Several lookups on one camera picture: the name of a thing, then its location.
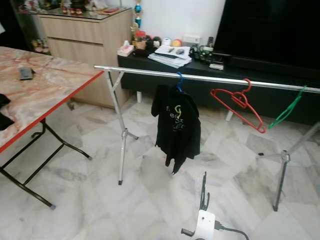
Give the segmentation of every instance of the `black cable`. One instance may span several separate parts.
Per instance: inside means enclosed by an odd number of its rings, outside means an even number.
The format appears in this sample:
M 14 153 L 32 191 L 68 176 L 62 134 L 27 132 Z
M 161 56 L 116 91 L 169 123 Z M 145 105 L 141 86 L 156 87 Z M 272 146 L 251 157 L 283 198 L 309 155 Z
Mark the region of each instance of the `black cable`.
M 222 224 L 219 221 L 215 221 L 214 222 L 214 229 L 216 230 L 226 230 L 226 231 L 230 231 L 230 232 L 235 232 L 235 233 L 239 233 L 242 234 L 246 240 L 249 240 L 249 237 L 247 236 L 247 234 L 245 234 L 243 231 L 237 230 L 237 229 L 232 229 L 232 228 L 227 228 L 222 226 Z

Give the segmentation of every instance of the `clothes hanger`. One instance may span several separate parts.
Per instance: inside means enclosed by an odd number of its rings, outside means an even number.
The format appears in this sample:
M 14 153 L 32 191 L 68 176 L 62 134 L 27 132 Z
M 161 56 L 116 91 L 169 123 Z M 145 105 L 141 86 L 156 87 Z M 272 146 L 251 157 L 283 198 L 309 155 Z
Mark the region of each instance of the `clothes hanger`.
M 184 82 L 184 77 L 182 76 L 181 72 L 177 71 L 176 73 L 180 75 L 180 82 L 176 85 L 176 88 L 182 93 L 180 86 Z
M 251 127 L 253 127 L 254 129 L 256 129 L 258 132 L 264 134 L 266 132 L 266 128 L 263 126 L 263 121 L 260 118 L 260 116 L 258 115 L 258 113 L 256 112 L 256 110 L 248 103 L 247 97 L 245 96 L 246 92 L 249 92 L 251 89 L 251 82 L 249 79 L 245 78 L 243 79 L 244 81 L 247 81 L 249 86 L 247 89 L 242 90 L 241 92 L 236 91 L 236 92 L 231 92 L 225 89 L 212 89 L 210 94 L 217 99 L 220 103 L 222 103 L 227 109 L 229 109 L 231 112 L 233 112 L 235 115 L 237 115 L 239 118 L 241 118 L 243 121 L 245 121 L 248 125 L 250 125 Z M 249 122 L 246 118 L 244 118 L 243 116 L 241 116 L 239 113 L 237 113 L 235 110 L 233 110 L 230 106 L 228 106 L 226 103 L 224 103 L 219 97 L 217 97 L 217 93 L 218 92 L 225 92 L 231 95 L 231 99 L 238 104 L 240 107 L 242 107 L 243 109 L 249 108 L 254 115 L 258 118 L 260 124 L 259 126 L 255 126 L 253 123 Z
M 283 120 L 285 120 L 291 112 L 294 110 L 295 106 L 299 102 L 299 100 L 302 97 L 302 93 L 306 89 L 307 85 L 305 85 L 299 92 L 298 96 L 296 96 L 295 100 L 284 110 L 275 120 L 273 123 L 270 124 L 269 129 L 272 129 L 274 126 L 278 125 L 281 123 Z

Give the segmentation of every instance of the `cabinet leg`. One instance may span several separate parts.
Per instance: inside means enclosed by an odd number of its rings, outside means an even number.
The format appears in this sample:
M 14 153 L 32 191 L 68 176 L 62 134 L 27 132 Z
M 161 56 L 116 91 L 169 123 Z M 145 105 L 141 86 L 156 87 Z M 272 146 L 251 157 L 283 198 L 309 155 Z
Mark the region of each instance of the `cabinet leg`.
M 140 92 L 140 91 L 136 92 L 136 101 L 138 102 L 138 104 L 141 103 L 141 101 L 142 101 L 142 92 Z
M 228 114 L 226 115 L 225 120 L 226 120 L 227 122 L 229 122 L 229 121 L 231 120 L 233 114 L 234 114 L 234 113 L 229 110 L 229 111 L 228 111 Z

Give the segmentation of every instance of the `metal rail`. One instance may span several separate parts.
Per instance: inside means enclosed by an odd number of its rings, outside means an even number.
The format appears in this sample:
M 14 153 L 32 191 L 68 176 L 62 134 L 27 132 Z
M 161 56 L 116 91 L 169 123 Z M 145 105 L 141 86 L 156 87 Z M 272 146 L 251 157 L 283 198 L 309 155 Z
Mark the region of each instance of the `metal rail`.
M 132 68 L 115 67 L 115 66 L 103 66 L 103 65 L 94 65 L 94 68 L 101 69 L 107 72 L 115 71 L 115 72 L 120 72 L 120 73 L 122 72 L 122 73 L 128 73 L 128 74 L 150 75 L 150 76 L 166 77 L 166 78 L 180 78 L 178 74 L 171 73 L 171 72 L 149 71 L 149 70 L 132 69 Z M 202 82 L 248 85 L 247 81 L 230 79 L 230 78 L 196 76 L 196 75 L 188 75 L 188 74 L 183 74 L 182 76 L 185 79 L 191 79 L 191 80 L 202 81 Z M 278 84 L 278 83 L 261 82 L 261 81 L 251 81 L 251 85 L 255 87 L 293 90 L 293 91 L 300 91 L 301 89 L 304 88 L 304 86 Z M 320 88 L 306 87 L 304 89 L 304 92 L 320 94 Z

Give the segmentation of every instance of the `wooden cabinet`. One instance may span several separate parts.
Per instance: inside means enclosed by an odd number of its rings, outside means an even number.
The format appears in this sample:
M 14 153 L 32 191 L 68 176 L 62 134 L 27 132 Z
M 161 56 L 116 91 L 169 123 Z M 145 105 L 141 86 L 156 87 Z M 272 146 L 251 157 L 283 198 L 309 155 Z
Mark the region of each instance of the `wooden cabinet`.
M 118 66 L 117 49 L 125 40 L 131 39 L 132 10 L 126 9 L 111 16 L 74 17 L 52 14 L 39 14 L 54 57 L 97 65 Z M 112 81 L 118 77 L 112 72 Z M 122 106 L 130 93 L 118 87 L 116 90 L 119 105 Z M 74 96 L 76 101 L 114 107 L 104 75 L 94 80 Z

